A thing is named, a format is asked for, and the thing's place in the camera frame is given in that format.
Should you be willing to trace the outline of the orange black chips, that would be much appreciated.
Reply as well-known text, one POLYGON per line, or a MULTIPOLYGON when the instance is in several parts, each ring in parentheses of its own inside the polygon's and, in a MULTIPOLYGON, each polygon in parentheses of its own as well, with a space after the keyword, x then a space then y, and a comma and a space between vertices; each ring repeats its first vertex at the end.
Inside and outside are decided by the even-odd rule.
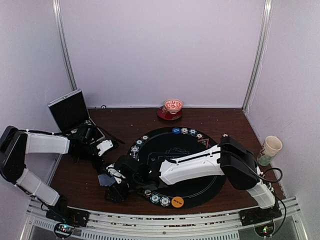
POLYGON ((149 139, 149 137, 147 135, 143 135, 141 138, 143 141, 147 141, 149 139))
POLYGON ((150 189, 146 189, 146 190, 144 191, 144 195, 145 195, 146 197, 150 196, 151 194, 152 194, 152 191, 151 191, 150 189))
POLYGON ((200 134, 200 133, 198 133, 198 134, 196 135, 196 137, 197 137, 198 140, 201 140, 201 139, 203 138, 203 135, 200 134))

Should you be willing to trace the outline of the grey playing card deck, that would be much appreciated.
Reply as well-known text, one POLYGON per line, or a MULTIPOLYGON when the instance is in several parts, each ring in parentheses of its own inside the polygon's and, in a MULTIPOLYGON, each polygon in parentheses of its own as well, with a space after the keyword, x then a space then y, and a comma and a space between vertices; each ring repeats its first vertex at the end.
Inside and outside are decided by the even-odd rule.
POLYGON ((97 177, 98 177, 99 185, 103 187, 110 187, 116 182, 113 176, 109 176, 106 173, 100 174, 97 177))

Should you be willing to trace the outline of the green chips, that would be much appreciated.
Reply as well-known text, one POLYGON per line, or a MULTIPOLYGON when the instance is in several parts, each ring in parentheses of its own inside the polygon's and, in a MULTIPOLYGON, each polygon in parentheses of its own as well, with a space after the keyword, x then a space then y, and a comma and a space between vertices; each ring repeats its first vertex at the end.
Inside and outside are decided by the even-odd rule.
POLYGON ((158 204, 161 200, 161 197, 158 194, 153 194, 152 196, 150 196, 149 200, 153 203, 153 204, 158 204))
POLYGON ((142 146, 144 141, 141 140, 141 139, 138 139, 135 143, 136 143, 137 146, 142 146))
POLYGON ((197 134, 197 131, 195 129, 190 129, 189 134, 195 136, 197 134))

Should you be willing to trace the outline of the orange big blind button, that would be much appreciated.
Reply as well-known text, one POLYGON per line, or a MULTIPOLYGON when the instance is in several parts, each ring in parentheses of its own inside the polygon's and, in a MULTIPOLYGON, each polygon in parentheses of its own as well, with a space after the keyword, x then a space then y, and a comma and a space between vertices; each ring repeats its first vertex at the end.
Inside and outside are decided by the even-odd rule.
POLYGON ((184 199, 180 196, 175 196, 171 200, 171 205, 174 208, 181 208, 184 205, 184 203, 185 203, 184 199))

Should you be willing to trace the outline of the blue small blind button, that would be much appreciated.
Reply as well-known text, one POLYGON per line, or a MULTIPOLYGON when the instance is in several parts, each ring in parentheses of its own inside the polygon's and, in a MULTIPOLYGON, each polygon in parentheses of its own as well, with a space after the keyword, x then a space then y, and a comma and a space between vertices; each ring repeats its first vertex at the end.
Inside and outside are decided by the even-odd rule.
POLYGON ((172 129, 172 133, 173 134, 176 134, 176 135, 178 135, 178 134, 181 134, 181 128, 179 128, 179 127, 174 127, 173 129, 172 129))

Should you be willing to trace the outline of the red black triangle marker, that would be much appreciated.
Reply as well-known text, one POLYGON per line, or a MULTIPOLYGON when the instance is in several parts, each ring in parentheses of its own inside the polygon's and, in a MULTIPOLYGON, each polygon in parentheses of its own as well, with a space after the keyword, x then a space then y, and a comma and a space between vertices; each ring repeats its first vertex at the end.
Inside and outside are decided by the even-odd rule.
POLYGON ((202 138, 198 140, 199 143, 205 146, 207 149, 209 147, 210 139, 209 138, 202 138))

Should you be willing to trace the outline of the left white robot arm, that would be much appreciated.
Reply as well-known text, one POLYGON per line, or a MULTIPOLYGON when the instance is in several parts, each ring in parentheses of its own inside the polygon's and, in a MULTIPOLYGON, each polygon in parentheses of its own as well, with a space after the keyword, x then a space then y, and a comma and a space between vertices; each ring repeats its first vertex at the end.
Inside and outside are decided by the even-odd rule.
POLYGON ((104 163, 103 155, 122 143, 113 135, 109 139, 93 139, 79 133, 22 130, 9 125, 0 137, 0 174, 7 182, 37 198, 61 222, 67 222, 72 218, 67 199, 27 168, 25 156, 69 155, 74 161, 90 161, 99 171, 104 163))

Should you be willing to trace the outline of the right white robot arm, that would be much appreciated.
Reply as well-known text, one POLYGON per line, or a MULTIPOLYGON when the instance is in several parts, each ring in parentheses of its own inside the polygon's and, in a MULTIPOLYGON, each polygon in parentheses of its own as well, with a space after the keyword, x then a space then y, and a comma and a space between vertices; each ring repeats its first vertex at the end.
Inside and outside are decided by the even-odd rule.
POLYGON ((153 204, 186 207, 185 196, 163 195, 158 190, 203 177, 224 176, 236 190, 247 191, 257 202, 259 220, 266 221, 279 210, 273 181, 263 177, 253 154, 228 135, 204 151, 179 158, 163 157, 149 165, 122 155, 106 168, 106 174, 114 182, 106 187, 105 198, 113 203, 125 200, 130 192, 141 191, 153 204))

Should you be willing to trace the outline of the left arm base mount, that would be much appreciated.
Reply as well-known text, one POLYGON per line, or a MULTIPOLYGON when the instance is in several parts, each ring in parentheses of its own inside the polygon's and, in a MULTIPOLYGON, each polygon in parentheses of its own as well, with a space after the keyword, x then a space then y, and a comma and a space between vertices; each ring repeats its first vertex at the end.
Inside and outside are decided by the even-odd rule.
POLYGON ((45 216, 57 222, 53 227, 53 233, 58 239, 65 240, 69 238, 77 228, 87 226, 90 213, 85 210, 68 207, 64 215, 53 209, 48 209, 46 210, 45 216))

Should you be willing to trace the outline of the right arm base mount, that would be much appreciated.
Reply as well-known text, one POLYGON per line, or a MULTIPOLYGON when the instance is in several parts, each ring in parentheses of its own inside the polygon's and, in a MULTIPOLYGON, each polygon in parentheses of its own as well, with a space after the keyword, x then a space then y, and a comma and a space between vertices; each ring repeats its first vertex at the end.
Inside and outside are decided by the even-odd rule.
POLYGON ((239 212, 242 226, 253 225, 255 233, 262 238, 270 238, 276 232, 275 219, 282 216, 282 211, 275 208, 259 207, 239 212))

